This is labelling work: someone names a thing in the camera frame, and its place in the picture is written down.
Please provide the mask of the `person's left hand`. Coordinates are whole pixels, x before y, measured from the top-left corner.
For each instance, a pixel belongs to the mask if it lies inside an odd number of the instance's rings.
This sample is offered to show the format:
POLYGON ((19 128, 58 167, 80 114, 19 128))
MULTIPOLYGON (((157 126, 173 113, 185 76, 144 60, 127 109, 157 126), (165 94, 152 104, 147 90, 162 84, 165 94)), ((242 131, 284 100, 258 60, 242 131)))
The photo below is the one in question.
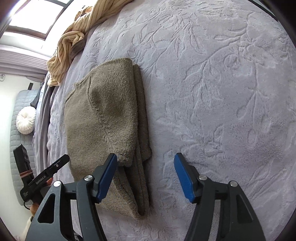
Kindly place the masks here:
MULTIPOLYGON (((53 177, 50 178, 47 182, 46 182, 46 186, 51 186, 53 182, 53 177)), ((33 203, 30 207, 30 212, 32 216, 35 216, 37 210, 39 208, 39 204, 38 203, 33 203)))

